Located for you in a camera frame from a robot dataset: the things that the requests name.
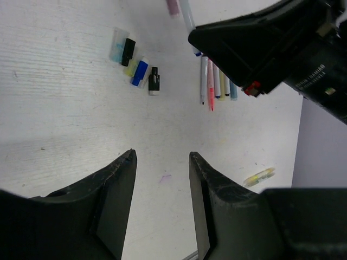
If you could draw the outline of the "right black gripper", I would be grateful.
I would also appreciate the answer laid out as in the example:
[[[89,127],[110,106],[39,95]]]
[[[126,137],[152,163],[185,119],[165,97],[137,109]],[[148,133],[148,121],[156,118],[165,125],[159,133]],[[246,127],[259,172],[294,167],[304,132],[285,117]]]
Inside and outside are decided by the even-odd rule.
[[[289,77],[287,85],[346,123],[346,1],[279,1],[200,25],[188,41],[246,94],[267,94]]]

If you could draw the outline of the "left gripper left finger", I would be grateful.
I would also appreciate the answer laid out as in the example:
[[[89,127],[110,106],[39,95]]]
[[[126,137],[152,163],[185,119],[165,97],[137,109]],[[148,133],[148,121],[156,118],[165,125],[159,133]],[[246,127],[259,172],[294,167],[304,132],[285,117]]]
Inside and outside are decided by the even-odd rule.
[[[121,259],[136,179],[130,149],[95,173],[34,197],[34,259]]]

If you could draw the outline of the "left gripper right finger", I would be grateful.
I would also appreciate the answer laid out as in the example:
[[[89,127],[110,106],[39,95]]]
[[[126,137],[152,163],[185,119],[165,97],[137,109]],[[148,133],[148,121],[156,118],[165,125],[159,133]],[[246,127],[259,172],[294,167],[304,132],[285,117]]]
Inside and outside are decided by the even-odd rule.
[[[252,228],[261,219],[258,195],[189,154],[189,181],[199,259],[250,259]]]

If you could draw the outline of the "black cap whiteboard marker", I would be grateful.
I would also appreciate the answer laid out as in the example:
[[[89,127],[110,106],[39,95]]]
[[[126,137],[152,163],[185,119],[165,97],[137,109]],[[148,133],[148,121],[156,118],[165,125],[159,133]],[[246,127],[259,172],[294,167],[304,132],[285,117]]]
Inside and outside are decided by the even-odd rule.
[[[225,96],[230,96],[230,80],[227,77],[224,79],[224,92]]]

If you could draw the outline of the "yellow highlighter pen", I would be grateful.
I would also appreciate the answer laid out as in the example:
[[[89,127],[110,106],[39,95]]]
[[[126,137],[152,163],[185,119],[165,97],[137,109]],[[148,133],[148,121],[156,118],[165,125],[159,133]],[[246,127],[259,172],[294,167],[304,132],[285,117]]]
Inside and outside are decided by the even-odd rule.
[[[221,92],[221,97],[220,100],[224,101],[225,100],[225,82],[224,82],[224,73],[219,70],[219,77],[220,77],[220,92]]]

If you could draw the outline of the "blue pen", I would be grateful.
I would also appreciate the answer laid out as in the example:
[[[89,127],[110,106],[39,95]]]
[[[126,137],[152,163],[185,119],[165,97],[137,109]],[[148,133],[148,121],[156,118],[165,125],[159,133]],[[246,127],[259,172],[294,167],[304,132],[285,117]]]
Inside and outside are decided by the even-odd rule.
[[[236,101],[238,98],[237,95],[237,85],[235,85],[232,81],[229,81],[229,89],[230,89],[230,98],[231,100]]]

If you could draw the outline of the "white marker blue cap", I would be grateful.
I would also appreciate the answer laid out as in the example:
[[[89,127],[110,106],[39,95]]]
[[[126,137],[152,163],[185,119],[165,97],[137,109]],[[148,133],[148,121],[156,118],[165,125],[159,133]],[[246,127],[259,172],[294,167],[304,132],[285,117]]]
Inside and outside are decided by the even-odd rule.
[[[219,99],[221,97],[221,87],[220,87],[220,70],[213,64],[213,76],[214,76],[214,93],[215,97]]]

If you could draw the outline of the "pink highlighter pen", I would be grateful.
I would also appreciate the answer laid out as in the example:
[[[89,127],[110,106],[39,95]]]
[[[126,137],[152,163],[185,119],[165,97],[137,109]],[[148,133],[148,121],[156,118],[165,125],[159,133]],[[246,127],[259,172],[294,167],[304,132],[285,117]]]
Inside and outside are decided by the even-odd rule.
[[[214,111],[214,71],[213,71],[213,63],[210,59],[208,59],[208,99],[209,99],[209,107],[210,110]]]

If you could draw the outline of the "white marker black cap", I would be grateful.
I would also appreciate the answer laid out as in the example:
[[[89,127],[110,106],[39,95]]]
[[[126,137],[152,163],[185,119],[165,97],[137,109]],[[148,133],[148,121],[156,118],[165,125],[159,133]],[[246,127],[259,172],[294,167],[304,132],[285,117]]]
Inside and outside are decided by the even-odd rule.
[[[201,80],[200,80],[200,102],[205,104],[207,98],[207,80],[208,80],[208,58],[201,57]]]

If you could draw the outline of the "yellow highlighter cap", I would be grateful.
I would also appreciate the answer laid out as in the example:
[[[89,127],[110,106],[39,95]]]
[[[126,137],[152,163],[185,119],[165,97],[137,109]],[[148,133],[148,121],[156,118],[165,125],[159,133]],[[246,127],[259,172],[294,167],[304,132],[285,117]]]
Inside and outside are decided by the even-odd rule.
[[[138,60],[136,58],[131,59],[128,66],[124,68],[124,74],[128,77],[134,77],[137,67]]]

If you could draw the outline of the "clear blue pen cap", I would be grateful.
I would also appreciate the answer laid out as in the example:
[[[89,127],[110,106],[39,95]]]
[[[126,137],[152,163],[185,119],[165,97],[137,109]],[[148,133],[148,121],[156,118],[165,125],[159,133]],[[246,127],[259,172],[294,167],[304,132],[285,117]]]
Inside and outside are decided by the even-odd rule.
[[[126,30],[122,30],[120,28],[114,29],[110,50],[111,61],[116,63],[120,63],[122,61],[125,41],[129,37],[129,35],[130,33]]]

